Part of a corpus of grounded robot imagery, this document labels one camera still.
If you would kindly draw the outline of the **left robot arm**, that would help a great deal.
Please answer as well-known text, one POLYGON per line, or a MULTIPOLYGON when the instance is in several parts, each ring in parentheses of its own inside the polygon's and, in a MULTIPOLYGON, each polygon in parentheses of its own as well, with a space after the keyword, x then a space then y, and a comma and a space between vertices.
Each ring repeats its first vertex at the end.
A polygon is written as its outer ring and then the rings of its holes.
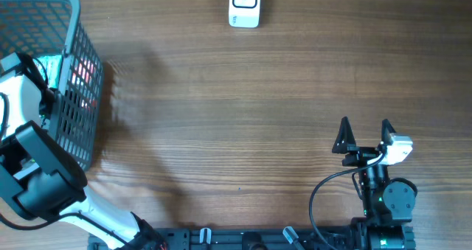
POLYGON ((34 59, 13 52, 1 59, 1 69, 1 198, 21 218, 43 223, 1 222, 20 231, 64 222, 108 249, 166 249, 149 223, 96 194, 79 164, 40 126, 40 114, 51 113, 58 93, 34 59))

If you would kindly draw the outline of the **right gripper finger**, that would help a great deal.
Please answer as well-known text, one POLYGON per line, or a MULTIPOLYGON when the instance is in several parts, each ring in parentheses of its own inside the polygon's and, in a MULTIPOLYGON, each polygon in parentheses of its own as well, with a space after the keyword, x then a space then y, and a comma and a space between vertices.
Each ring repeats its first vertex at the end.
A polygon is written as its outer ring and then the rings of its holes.
POLYGON ((333 144, 332 153, 348 154, 357 151, 357 144, 348 117, 341 119, 339 132, 333 144))
POLYGON ((382 149, 387 145, 392 145, 394 142, 393 137, 396 134, 396 130, 388 119, 384 119, 381 124, 381 141, 378 145, 379 149, 382 149))

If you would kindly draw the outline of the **mint green wipes pack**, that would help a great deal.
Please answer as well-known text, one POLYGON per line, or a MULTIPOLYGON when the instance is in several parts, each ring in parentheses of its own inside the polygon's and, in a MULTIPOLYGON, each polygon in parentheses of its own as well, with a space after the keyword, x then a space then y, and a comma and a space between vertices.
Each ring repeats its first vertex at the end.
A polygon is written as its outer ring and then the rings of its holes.
POLYGON ((48 87, 57 88, 60 79, 61 55, 47 55, 34 59, 42 77, 47 76, 48 87))

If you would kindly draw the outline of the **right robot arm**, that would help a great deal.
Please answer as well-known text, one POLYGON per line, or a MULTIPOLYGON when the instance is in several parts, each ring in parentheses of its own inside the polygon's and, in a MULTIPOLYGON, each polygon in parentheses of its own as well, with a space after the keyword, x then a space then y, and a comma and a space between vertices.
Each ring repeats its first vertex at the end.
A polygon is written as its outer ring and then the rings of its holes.
POLYGON ((388 173, 388 168, 403 162, 412 149, 412 139, 396 132, 387 119, 382 121, 378 146, 360 147, 348 118, 341 119, 332 152, 345 155, 343 166, 359 169, 354 182, 364 208, 364 217, 353 218, 350 224, 354 249, 416 248, 413 228, 407 224, 412 221, 417 187, 388 173))

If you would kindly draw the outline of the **red white small packet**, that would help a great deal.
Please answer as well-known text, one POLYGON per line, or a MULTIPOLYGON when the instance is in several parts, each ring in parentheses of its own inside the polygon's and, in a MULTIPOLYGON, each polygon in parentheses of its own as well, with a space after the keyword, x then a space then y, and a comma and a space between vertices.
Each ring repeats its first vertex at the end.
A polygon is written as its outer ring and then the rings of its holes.
POLYGON ((92 111, 97 104, 97 84, 94 79, 95 66, 85 59, 81 62, 79 59, 74 61, 74 71, 72 72, 72 90, 70 98, 75 105, 92 111))

